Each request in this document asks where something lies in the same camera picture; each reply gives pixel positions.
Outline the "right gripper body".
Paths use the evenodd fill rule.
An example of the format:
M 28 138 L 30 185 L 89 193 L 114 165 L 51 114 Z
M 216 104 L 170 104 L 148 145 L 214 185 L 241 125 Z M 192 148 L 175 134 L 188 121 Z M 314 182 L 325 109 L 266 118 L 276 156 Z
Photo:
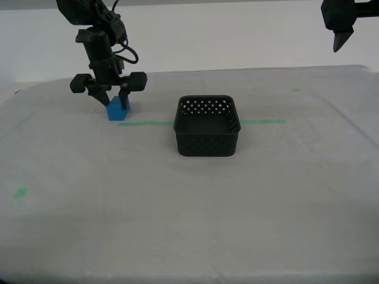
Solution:
M 379 17 L 379 0 L 355 3 L 357 18 Z

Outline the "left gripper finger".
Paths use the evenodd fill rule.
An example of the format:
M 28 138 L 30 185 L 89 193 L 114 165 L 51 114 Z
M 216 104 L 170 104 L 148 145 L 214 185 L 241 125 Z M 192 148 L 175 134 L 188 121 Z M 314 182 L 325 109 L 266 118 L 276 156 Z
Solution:
M 73 93 L 85 93 L 96 99 L 103 106 L 108 106 L 107 91 L 90 74 L 77 74 L 70 83 Z
M 144 91 L 147 84 L 147 74 L 145 72 L 132 72 L 128 76 L 122 77 L 118 96 L 123 109 L 129 106 L 128 99 L 132 92 Z

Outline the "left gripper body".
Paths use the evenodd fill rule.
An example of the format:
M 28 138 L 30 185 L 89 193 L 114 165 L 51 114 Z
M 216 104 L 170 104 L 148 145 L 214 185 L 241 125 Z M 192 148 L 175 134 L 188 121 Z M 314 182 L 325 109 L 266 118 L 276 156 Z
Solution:
M 89 68 L 101 86 L 120 86 L 121 63 L 112 51 L 108 33 L 100 28 L 80 29 L 75 41 L 84 45 Z

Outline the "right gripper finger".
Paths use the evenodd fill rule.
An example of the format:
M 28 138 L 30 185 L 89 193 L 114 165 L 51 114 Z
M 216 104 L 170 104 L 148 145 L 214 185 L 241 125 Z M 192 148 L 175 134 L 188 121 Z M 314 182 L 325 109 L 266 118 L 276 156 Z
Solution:
M 321 11 L 325 27 L 334 32 L 333 51 L 336 53 L 354 33 L 356 3 L 354 0 L 324 0 Z

